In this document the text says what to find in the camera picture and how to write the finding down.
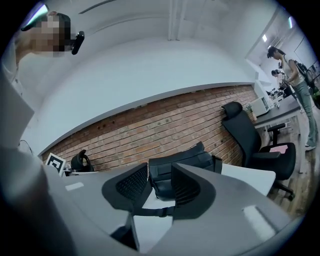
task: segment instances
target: black office chair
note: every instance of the black office chair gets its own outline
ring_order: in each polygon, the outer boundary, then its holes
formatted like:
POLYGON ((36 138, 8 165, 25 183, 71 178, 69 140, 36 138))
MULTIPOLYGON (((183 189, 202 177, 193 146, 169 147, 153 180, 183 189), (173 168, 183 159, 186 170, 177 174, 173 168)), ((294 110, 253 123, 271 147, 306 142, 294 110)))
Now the black office chair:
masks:
POLYGON ((273 145, 261 147, 261 138, 247 113, 243 110, 239 102, 233 101, 222 108, 226 117, 222 120, 223 126, 234 137, 242 150, 242 166, 251 169, 267 170, 275 172, 276 181, 274 188, 289 193, 288 199, 294 199, 295 194, 292 189, 278 181, 284 181, 290 178, 295 169, 296 147, 293 143, 277 143, 279 129, 285 127, 285 124, 279 124, 268 129, 273 132, 273 145), (277 146, 287 146, 284 154, 280 152, 270 152, 271 148, 277 146))

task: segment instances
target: black backpack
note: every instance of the black backpack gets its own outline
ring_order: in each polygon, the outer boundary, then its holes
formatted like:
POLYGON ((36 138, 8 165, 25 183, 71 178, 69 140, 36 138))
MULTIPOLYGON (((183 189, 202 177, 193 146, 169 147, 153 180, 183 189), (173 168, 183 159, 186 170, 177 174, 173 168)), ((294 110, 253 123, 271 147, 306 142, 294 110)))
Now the black backpack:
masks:
MULTIPOLYGON (((285 56, 286 55, 284 55, 283 59, 289 65, 289 63, 287 62, 285 56)), ((307 85, 313 88, 314 83, 312 81, 310 81, 308 76, 307 76, 307 71, 308 71, 307 67, 304 64, 302 64, 302 63, 300 63, 300 62, 298 62, 298 61, 296 61, 294 59, 293 59, 293 61, 294 61, 295 65, 296 65, 296 68, 298 69, 298 71, 303 76, 304 80, 306 81, 307 85)))

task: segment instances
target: black bag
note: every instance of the black bag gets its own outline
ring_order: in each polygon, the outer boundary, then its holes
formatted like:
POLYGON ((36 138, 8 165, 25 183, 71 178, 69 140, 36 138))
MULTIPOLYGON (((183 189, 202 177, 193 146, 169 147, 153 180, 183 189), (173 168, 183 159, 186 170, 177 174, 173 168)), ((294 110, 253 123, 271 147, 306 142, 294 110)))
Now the black bag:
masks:
POLYGON ((171 186, 173 163, 199 167, 215 173, 221 173, 222 160, 205 151, 202 142, 173 155, 149 159, 149 181, 157 198, 168 201, 176 198, 171 186))
POLYGON ((91 162, 88 156, 85 154, 86 150, 81 150, 71 159, 71 169, 75 172, 94 172, 94 167, 91 165, 91 162))
POLYGON ((308 90, 310 92, 311 98, 314 102, 314 105, 320 109, 320 91, 319 89, 316 87, 315 82, 313 80, 310 80, 308 77, 308 69, 305 65, 303 65, 302 63, 299 63, 298 61, 294 60, 294 63, 298 69, 298 71, 300 72, 300 74, 303 76, 306 84, 308 85, 308 90))

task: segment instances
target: man's arm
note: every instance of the man's arm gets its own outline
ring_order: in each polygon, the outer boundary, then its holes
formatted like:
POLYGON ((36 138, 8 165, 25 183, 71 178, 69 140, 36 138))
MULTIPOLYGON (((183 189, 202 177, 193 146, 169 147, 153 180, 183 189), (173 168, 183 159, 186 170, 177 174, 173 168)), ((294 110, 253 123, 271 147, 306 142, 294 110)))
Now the man's arm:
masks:
POLYGON ((292 75, 288 78, 287 82, 291 83, 293 80, 295 80, 298 77, 299 71, 297 69, 295 62, 292 59, 289 60, 288 64, 290 69, 292 70, 292 75))

